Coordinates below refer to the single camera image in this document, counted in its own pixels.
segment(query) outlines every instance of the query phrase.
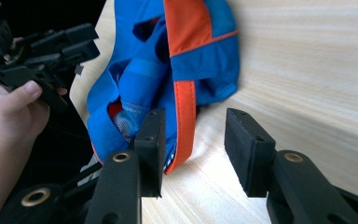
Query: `fabric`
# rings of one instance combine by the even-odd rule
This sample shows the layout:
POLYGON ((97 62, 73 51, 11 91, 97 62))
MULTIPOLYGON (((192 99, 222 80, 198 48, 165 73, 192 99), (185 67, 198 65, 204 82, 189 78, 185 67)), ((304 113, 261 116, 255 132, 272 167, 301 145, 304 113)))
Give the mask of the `fabric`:
POLYGON ((117 0, 116 43, 88 96, 100 162, 125 149, 145 115, 166 110, 165 173, 191 155, 197 105, 237 90, 236 24, 225 0, 117 0))

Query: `orange trim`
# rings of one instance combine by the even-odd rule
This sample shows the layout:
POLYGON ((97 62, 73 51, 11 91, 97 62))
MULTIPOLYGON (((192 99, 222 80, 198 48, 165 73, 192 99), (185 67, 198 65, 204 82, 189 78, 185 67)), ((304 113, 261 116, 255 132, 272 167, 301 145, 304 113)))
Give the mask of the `orange trim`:
POLYGON ((103 161, 101 161, 100 157, 98 156, 98 153, 95 151, 94 145, 91 143, 92 151, 94 152, 95 157, 97 158, 98 162, 103 165, 103 161))
POLYGON ((164 0, 164 9, 170 55, 211 41, 212 22, 203 0, 164 0))
POLYGON ((122 104, 110 104, 107 107, 107 113, 109 114, 109 118, 112 119, 115 114, 123 110, 122 104))
MULTIPOLYGON (((211 39, 211 40, 209 40, 209 41, 205 41, 205 42, 202 44, 202 46, 209 45, 209 44, 212 44, 212 43, 217 42, 217 41, 219 41, 219 40, 232 37, 232 36, 236 35, 237 33, 238 33, 238 30, 235 30, 235 31, 230 32, 230 33, 228 33, 228 34, 220 35, 220 36, 215 37, 215 38, 213 38, 213 39, 211 39)), ((200 47, 202 47, 202 46, 195 46, 194 48, 189 47, 189 48, 182 49, 181 51, 178 51, 178 52, 172 52, 172 53, 170 54, 170 56, 173 57, 173 56, 175 56, 175 55, 179 55, 179 54, 182 54, 182 53, 191 51, 191 50, 193 50, 193 49, 200 48, 200 47)))
POLYGON ((165 171, 166 175, 183 164, 191 156, 196 129, 196 88, 194 81, 176 81, 173 85, 178 133, 176 154, 172 163, 165 171))

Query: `black metal bracket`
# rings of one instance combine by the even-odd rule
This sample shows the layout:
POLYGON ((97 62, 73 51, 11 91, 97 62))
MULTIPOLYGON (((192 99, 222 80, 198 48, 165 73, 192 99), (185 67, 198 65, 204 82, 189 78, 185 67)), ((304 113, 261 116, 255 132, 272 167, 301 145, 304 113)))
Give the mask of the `black metal bracket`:
POLYGON ((22 190, 0 213, 0 223, 142 223, 142 197, 161 197, 165 110, 149 112, 129 147, 68 182, 22 190), (101 170, 98 177, 77 182, 101 170))
POLYGON ((43 89, 41 98, 52 111, 61 113, 67 103, 56 92, 65 88, 59 74, 100 55, 93 41, 96 38, 93 26, 86 23, 13 42, 7 22, 0 19, 0 85, 14 90, 33 80, 43 89))
POLYGON ((331 185, 306 155, 275 150, 249 114, 227 110, 225 148, 246 195, 268 197, 273 224, 358 224, 358 197, 331 185))

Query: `wooden table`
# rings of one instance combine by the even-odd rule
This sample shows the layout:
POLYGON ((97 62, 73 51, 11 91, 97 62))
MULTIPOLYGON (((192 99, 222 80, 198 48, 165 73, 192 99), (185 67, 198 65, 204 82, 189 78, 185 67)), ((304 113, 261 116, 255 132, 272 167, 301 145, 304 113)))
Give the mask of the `wooden table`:
MULTIPOLYGON (((270 223, 266 199, 246 197, 225 152, 228 107, 358 195, 358 1, 227 1, 240 32, 239 90, 203 108, 192 156, 163 177, 161 199, 143 199, 144 223, 270 223)), ((114 17, 108 0, 96 28, 102 54, 70 91, 85 122, 87 94, 115 43, 114 17)))

